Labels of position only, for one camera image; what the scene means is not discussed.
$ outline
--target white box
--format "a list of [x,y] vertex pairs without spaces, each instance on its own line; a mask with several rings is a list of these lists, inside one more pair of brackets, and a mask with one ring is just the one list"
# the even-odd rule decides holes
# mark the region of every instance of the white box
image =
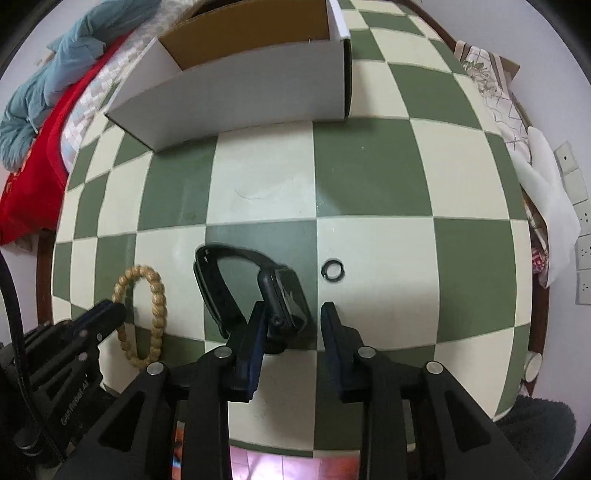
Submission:
[[106,115],[154,151],[258,125],[343,120],[350,52],[337,0],[243,0],[152,40]]

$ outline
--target round table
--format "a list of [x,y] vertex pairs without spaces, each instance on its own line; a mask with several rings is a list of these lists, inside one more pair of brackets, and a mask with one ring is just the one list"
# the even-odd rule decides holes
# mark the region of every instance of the round table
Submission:
[[[294,347],[265,356],[249,404],[229,406],[232,443],[321,456],[358,450],[361,408],[329,383],[317,327],[336,304],[344,325],[395,361],[443,363],[493,417],[512,406],[527,351],[531,253],[521,191],[471,79],[419,17],[394,4],[341,0],[353,46],[345,122],[219,134],[154,154],[98,113],[77,156],[54,254],[54,318],[110,298],[125,269],[162,276],[162,360],[194,361],[223,342],[192,263],[205,242],[257,249],[293,268],[313,312]],[[329,283],[324,262],[346,275]],[[222,273],[246,318],[257,267]],[[139,284],[128,336],[149,345]],[[105,384],[137,374],[116,336],[101,345]]]

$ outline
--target wall outlet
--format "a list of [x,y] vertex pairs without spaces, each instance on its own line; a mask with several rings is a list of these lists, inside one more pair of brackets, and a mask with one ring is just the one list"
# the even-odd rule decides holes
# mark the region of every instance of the wall outlet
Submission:
[[579,223],[581,224],[581,236],[591,233],[591,202],[585,200],[574,206],[574,211],[577,213]]
[[564,176],[564,189],[566,190],[566,195],[569,196],[570,203],[573,205],[588,198],[585,179],[583,178],[583,173],[578,168]]
[[577,303],[591,305],[591,270],[577,272]]
[[573,147],[567,141],[554,150],[554,156],[558,160],[562,173],[565,175],[579,168],[577,159],[573,154]]
[[577,270],[591,268],[591,235],[580,236],[577,240]]

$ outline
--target black cable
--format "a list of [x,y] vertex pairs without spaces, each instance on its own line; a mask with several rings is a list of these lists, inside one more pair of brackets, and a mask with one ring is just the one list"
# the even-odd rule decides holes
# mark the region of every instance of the black cable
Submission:
[[0,252],[0,291],[2,291],[2,298],[4,298],[10,337],[12,339],[14,366],[17,370],[18,388],[21,391],[22,399],[31,413],[33,420],[35,420],[41,430],[41,434],[45,437],[49,448],[53,451],[57,459],[63,463],[67,460],[66,453],[62,451],[56,439],[47,428],[43,416],[31,399],[31,381],[25,351],[25,335],[22,329],[21,308],[18,304],[17,290],[14,287],[10,269],[6,264],[6,260],[4,260],[2,252]]

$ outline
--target wooden bead bracelet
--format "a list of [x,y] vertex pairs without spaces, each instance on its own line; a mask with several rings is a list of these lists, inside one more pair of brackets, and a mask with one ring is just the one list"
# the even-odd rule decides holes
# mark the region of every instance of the wooden bead bracelet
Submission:
[[152,292],[152,337],[150,338],[150,353],[147,358],[139,359],[132,351],[131,343],[127,340],[125,325],[117,328],[117,337],[125,356],[136,368],[147,367],[149,364],[158,361],[162,354],[162,335],[166,326],[166,296],[164,285],[161,282],[160,274],[147,265],[135,265],[125,270],[125,274],[119,277],[113,292],[113,302],[121,303],[128,285],[134,284],[140,278],[145,278],[150,284]]

